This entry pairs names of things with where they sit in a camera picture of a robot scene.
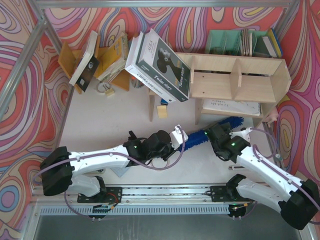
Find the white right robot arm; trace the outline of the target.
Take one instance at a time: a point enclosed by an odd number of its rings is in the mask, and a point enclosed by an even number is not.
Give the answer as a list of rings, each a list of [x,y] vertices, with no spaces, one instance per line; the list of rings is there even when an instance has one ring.
[[[291,227],[303,230],[320,211],[320,192],[311,179],[302,180],[278,167],[250,143],[253,127],[232,131],[229,123],[214,123],[204,133],[222,161],[232,161],[259,175],[264,185],[236,174],[227,184],[233,200],[250,199],[279,213]]]

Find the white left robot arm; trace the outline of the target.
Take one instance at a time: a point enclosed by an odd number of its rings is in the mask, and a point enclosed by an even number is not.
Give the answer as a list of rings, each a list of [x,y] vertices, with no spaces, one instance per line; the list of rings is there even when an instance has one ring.
[[[144,165],[156,158],[166,161],[178,148],[173,134],[164,130],[148,138],[130,131],[125,143],[104,150],[70,152],[65,146],[58,147],[40,164],[43,193],[55,196],[79,186],[80,193],[92,197],[99,193],[100,183],[97,177],[87,178],[86,173]]]

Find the blue microfiber duster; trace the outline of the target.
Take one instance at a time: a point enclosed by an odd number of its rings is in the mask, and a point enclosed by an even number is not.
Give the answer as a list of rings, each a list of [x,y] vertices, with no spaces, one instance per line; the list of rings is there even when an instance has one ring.
[[[248,146],[248,142],[240,136],[232,137],[231,133],[243,122],[244,118],[239,116],[230,116],[214,122],[204,129],[189,134],[184,149],[189,150],[202,143],[210,142],[213,152],[223,159],[240,154]]]

